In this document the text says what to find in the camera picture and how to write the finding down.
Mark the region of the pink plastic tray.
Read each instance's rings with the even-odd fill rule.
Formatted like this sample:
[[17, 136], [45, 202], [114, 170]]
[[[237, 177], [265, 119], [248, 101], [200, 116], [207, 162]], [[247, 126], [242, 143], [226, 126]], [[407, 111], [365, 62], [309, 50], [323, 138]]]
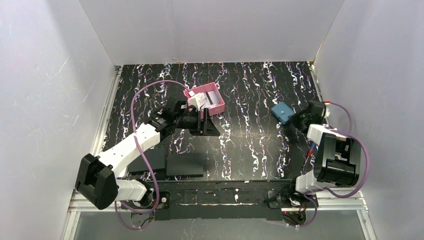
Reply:
[[211, 117], [225, 111], [225, 102], [215, 82], [184, 90], [183, 93], [187, 97], [187, 104], [195, 106], [195, 109], [200, 112], [202, 119], [206, 108]]

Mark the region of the blue leather card holder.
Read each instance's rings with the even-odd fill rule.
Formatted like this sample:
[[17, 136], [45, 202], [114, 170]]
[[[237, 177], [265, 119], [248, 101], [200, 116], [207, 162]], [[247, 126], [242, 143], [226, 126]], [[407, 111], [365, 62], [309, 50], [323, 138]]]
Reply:
[[285, 102], [281, 101], [271, 108], [271, 113], [279, 120], [280, 123], [286, 125], [290, 122], [291, 116], [295, 114]]

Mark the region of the white striped card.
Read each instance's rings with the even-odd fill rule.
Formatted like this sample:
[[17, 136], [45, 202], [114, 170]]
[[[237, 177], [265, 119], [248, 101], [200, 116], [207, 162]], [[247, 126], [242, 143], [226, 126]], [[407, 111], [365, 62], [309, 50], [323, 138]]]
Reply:
[[219, 95], [217, 95], [217, 93], [215, 91], [208, 91], [205, 93], [207, 101], [208, 101], [208, 106], [217, 106], [220, 104], [221, 102], [221, 98]]

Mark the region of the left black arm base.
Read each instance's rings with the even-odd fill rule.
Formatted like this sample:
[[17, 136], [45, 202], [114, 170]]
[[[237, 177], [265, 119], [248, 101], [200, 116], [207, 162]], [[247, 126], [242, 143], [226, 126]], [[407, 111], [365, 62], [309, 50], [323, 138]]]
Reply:
[[156, 209], [168, 209], [170, 207], [171, 194], [169, 191], [160, 191], [159, 198], [156, 198], [156, 194], [149, 193], [147, 196], [144, 196], [141, 201], [125, 201], [125, 205], [121, 205], [121, 208], [128, 209], [129, 206], [132, 209], [136, 210], [149, 210], [154, 207], [155, 204], [158, 204]]

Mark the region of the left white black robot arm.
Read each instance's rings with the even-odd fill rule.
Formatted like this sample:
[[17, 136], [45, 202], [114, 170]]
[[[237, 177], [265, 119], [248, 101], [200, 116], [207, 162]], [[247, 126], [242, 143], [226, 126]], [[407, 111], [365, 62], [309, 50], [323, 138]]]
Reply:
[[151, 187], [142, 180], [121, 179], [120, 174], [138, 157], [142, 157], [151, 175], [153, 168], [144, 152], [171, 136], [176, 129], [188, 130], [193, 136], [220, 136], [211, 119], [210, 109], [215, 104], [207, 101], [206, 94], [197, 93], [188, 100], [168, 101], [155, 110], [132, 134], [110, 149], [93, 155], [88, 153], [80, 162], [75, 189], [98, 210], [114, 202], [147, 204], [153, 211], [162, 201], [155, 176]]

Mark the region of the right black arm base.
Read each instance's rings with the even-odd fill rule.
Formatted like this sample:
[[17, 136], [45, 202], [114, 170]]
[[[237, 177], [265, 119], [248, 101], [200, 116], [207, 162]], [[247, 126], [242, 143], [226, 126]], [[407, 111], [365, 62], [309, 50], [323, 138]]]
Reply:
[[268, 191], [263, 202], [271, 209], [289, 208], [302, 211], [308, 208], [314, 208], [314, 205], [319, 206], [318, 199], [315, 196], [307, 199], [298, 193], [286, 193], [283, 189]]

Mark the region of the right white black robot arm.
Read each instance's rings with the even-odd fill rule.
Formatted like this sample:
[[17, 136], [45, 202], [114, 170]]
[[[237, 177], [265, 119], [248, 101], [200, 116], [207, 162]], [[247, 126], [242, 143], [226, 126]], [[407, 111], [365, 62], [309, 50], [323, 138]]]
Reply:
[[294, 178], [285, 193], [290, 200], [302, 202], [304, 194], [337, 186], [357, 184], [360, 177], [361, 147], [350, 136], [340, 134], [324, 123], [330, 114], [329, 102], [311, 100], [307, 108], [290, 117], [294, 127], [317, 148], [313, 169]]

